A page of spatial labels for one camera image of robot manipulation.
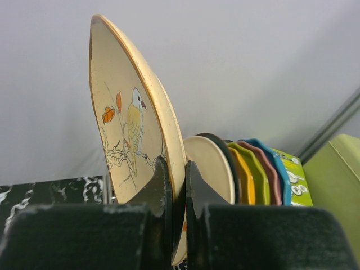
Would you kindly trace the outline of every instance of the bird's beak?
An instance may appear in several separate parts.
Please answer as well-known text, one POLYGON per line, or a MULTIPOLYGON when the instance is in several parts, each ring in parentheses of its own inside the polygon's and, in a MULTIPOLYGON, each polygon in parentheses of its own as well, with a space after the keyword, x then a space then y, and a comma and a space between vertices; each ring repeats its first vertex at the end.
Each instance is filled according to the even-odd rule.
POLYGON ((142 106, 143 108, 146 108, 145 103, 144 103, 143 101, 141 101, 141 106, 142 106))

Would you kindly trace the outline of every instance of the bird's tail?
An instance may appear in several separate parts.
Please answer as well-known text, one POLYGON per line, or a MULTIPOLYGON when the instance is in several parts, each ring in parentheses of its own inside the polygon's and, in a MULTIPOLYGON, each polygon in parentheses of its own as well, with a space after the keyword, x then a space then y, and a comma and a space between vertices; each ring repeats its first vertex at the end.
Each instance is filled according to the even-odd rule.
POLYGON ((134 176, 136 177, 136 162, 135 162, 135 154, 132 154, 131 155, 132 157, 132 163, 133 163, 133 173, 134 173, 134 176))

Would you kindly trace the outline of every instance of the dish rack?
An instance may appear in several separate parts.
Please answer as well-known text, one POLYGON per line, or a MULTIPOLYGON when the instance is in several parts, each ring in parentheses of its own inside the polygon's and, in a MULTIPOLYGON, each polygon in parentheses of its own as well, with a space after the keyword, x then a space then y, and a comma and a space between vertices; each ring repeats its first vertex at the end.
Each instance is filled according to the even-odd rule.
POLYGON ((169 176, 163 180, 161 215, 138 198, 24 209, 2 240, 0 269, 171 269, 174 232, 181 231, 173 221, 185 201, 187 269, 358 269, 343 229, 325 210, 230 205, 193 161, 184 205, 173 207, 169 176))

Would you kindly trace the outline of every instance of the tree branch drawing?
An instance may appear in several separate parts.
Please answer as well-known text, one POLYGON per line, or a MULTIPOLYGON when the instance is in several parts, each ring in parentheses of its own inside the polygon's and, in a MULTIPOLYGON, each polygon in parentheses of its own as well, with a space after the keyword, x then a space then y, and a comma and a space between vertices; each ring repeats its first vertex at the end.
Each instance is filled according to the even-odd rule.
MULTIPOLYGON (((128 168, 129 168, 129 176, 127 176, 127 178, 122 180, 121 183, 119 184, 119 186, 121 186, 123 183, 125 183, 131 179, 135 190, 137 190, 137 186, 136 186, 134 178, 133 178, 133 175, 134 175, 133 174, 133 164, 132 164, 131 158, 129 157, 129 155, 131 154, 131 148, 130 148, 129 142, 125 139, 125 126, 127 125, 127 122, 124 121, 123 114, 122 114, 121 91, 119 91, 117 93, 116 101, 115 101, 115 99, 111 95, 110 88, 108 87, 106 82, 104 82, 104 84, 105 84, 105 86, 110 94, 110 97, 112 99, 112 106, 106 107, 104 114, 102 115, 103 127, 100 128, 100 132, 102 133, 102 138, 103 138, 103 142, 104 142, 104 150, 105 150, 105 155, 106 155, 107 166, 109 167, 109 171, 110 171, 114 166, 121 167, 122 163, 126 162, 128 168), (116 143, 116 145, 110 146, 104 127, 107 123, 111 122, 113 120, 113 118, 115 118, 115 117, 118 119, 118 121, 120 123, 123 141, 119 140, 116 143)), ((166 158, 166 155, 163 153, 163 151, 164 151, 164 144, 162 142, 161 154, 159 156, 166 158)), ((156 161, 157 157, 154 158, 153 161, 151 161, 149 156, 146 153, 142 153, 142 152, 137 153, 137 156, 144 158, 146 164, 151 167, 153 172, 155 171, 155 161, 156 161)))

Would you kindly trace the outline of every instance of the bird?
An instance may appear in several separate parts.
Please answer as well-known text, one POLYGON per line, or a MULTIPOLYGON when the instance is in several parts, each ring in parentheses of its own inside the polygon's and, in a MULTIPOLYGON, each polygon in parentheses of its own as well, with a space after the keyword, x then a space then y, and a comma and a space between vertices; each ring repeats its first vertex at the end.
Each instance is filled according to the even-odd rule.
POLYGON ((135 156, 141 153, 142 136, 144 134, 143 108, 146 109, 145 103, 142 100, 139 90, 134 88, 133 101, 128 108, 128 136, 135 177, 137 175, 135 156))

